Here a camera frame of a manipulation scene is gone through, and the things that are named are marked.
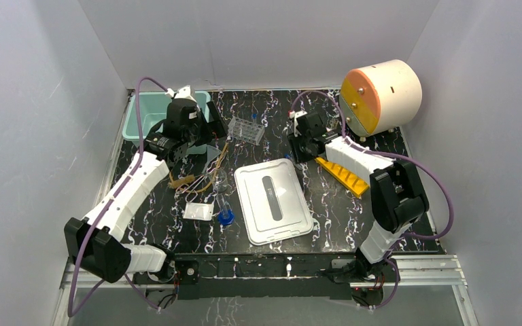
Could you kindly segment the clear plastic well plate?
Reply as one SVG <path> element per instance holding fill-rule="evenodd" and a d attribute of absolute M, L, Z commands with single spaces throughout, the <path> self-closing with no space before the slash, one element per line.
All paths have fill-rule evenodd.
<path fill-rule="evenodd" d="M 228 125 L 228 137 L 239 141 L 245 141 L 253 145 L 259 145 L 264 135 L 264 126 L 244 120 L 239 117 L 232 117 Z"/>

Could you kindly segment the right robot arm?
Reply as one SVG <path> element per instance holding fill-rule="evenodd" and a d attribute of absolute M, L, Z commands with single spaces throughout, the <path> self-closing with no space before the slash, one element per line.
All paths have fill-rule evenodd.
<path fill-rule="evenodd" d="M 340 132 L 328 130 L 318 113 L 291 111 L 288 141 L 295 162 L 323 158 L 363 180 L 370 190 L 373 225 L 355 254 L 356 274 L 372 281 L 383 271 L 390 249 L 430 205 L 417 167 L 403 159 L 371 153 Z"/>

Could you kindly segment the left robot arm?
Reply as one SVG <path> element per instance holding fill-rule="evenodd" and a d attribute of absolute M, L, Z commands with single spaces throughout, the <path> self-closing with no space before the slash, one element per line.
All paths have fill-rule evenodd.
<path fill-rule="evenodd" d="M 160 244 L 123 244 L 127 226 L 153 189 L 187 155 L 227 135 L 215 104 L 208 114 L 189 98 L 174 98 L 166 117 L 154 124 L 133 161 L 107 195 L 81 219 L 64 227 L 69 258 L 76 268 L 114 283 L 126 274 L 149 272 L 158 282 L 173 279 L 174 254 Z"/>

